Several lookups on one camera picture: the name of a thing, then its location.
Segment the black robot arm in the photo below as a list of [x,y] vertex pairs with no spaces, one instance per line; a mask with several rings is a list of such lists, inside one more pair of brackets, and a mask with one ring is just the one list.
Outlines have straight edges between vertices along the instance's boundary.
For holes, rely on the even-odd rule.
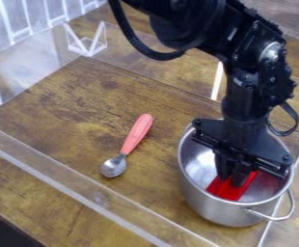
[[292,131],[274,130],[269,112],[278,106],[290,117],[297,116],[286,104],[296,83],[277,25],[238,0],[122,2],[148,14],[160,42],[176,50],[152,52],[152,58],[166,60],[197,48],[222,63],[228,79],[222,118],[192,121],[193,141],[212,149],[218,177],[229,179],[234,187],[257,170],[286,178],[292,158],[273,137]]

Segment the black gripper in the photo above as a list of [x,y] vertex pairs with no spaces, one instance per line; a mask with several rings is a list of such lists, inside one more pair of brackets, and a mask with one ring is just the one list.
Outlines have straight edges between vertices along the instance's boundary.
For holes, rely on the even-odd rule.
[[221,180],[232,175],[232,185],[241,187],[254,171],[286,178],[293,159],[274,136],[289,135],[293,128],[276,130],[266,115],[249,121],[196,118],[190,126],[192,140],[213,151],[216,175]]

